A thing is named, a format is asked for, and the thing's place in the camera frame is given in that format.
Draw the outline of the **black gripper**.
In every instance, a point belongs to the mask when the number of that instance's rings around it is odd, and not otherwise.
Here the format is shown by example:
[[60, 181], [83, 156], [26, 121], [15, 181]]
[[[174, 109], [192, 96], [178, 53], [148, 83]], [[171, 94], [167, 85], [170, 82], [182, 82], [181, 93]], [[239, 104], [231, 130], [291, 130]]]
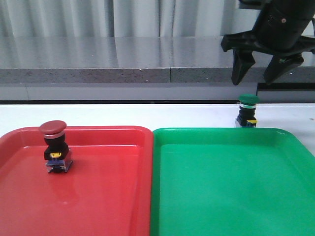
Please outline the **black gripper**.
[[263, 74], [268, 85], [299, 67], [304, 62], [300, 53], [315, 52], [315, 39], [302, 35], [314, 14], [313, 0], [272, 0], [262, 8], [252, 30], [224, 35], [223, 51], [233, 49], [233, 84], [240, 84], [255, 64], [253, 51], [275, 55]]

